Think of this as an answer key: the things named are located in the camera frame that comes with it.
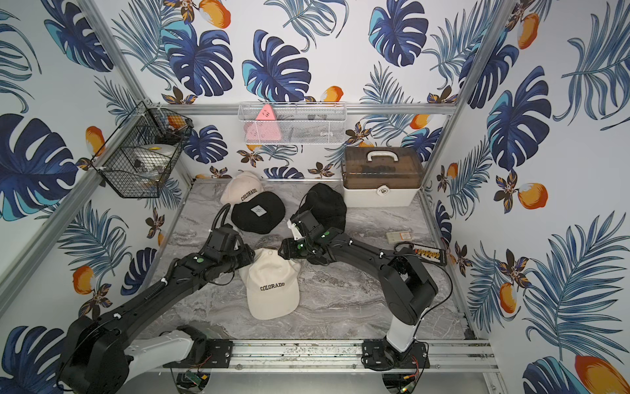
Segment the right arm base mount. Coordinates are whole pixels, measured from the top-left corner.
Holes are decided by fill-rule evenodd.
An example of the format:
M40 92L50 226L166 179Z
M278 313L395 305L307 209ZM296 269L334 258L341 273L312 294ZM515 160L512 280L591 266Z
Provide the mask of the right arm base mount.
M384 372L392 369L427 369L430 367L428 344L414 341L406 351L397 351L386 339L365 340L361 346L365 369Z

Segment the cream colorado cap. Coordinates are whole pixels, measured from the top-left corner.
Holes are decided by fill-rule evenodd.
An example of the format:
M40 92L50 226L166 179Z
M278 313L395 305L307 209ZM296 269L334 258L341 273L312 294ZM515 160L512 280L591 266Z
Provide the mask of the cream colorado cap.
M300 271L300 263L283 259L277 250L254 251L254 262L239 269L251 315L271 320L292 313L300 303Z
M238 205L264 192L260 178L252 172L242 172L234 177L221 195L223 205Z

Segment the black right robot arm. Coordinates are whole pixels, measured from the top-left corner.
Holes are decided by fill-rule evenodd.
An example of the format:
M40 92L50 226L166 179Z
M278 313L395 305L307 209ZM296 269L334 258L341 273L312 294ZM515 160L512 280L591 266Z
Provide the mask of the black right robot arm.
M386 335L390 348L408 351L438 294L438 286L420 256L411 249L385 250L353 238L338 228L326 228L308 210L293 215L287 226L291 238L282 241L283 259L306 259L310 264L349 264L375 277L393 315Z

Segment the cream Colorado cap back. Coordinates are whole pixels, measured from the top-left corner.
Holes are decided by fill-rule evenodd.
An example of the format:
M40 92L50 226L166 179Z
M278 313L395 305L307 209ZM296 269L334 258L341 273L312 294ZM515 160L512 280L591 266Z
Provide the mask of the cream Colorado cap back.
M242 172L234 177L221 195L223 205L238 205L264 192L260 178L252 172Z

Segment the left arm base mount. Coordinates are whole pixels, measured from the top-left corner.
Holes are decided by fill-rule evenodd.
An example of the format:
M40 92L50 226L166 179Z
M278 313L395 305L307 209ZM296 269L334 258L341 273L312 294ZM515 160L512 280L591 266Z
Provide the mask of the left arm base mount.
M134 340L125 349L132 358L127 380L157 369L227 369L233 346L233 341L210 339L190 325L156 338Z

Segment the black cap with white label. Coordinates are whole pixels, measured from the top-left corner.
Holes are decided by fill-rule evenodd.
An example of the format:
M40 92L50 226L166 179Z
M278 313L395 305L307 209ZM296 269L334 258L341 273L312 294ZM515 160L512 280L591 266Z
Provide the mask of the black cap with white label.
M231 214L231 221L237 228L259 235L270 233L284 218L285 204L278 195L270 191L237 204Z

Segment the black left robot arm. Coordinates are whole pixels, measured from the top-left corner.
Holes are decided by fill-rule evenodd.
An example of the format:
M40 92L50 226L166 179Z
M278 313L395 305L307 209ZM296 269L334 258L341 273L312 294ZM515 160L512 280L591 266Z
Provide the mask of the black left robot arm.
M57 382L76 393L115 393L130 377L125 350L149 324L223 274L254 262L254 250L230 225L210 232L202 249L174 260L167 274L96 320L81 316L67 330Z

